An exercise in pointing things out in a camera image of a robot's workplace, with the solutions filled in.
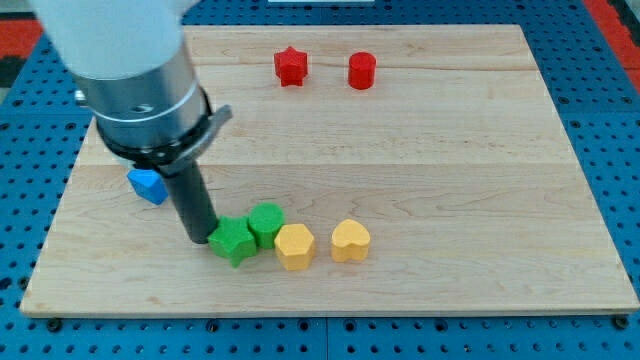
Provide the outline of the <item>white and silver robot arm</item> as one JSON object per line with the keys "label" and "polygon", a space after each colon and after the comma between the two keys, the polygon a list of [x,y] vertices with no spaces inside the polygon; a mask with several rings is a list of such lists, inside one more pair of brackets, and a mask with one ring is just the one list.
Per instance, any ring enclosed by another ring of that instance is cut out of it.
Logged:
{"label": "white and silver robot arm", "polygon": [[30,0],[106,147],[159,174],[190,240],[218,218],[197,159],[231,119],[213,109],[182,26],[191,0]]}

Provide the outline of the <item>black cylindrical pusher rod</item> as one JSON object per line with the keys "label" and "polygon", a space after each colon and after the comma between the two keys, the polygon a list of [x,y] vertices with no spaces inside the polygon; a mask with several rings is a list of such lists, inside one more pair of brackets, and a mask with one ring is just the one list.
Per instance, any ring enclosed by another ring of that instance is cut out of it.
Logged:
{"label": "black cylindrical pusher rod", "polygon": [[162,178],[189,239],[206,244],[218,218],[199,165],[190,162],[178,171],[163,173]]}

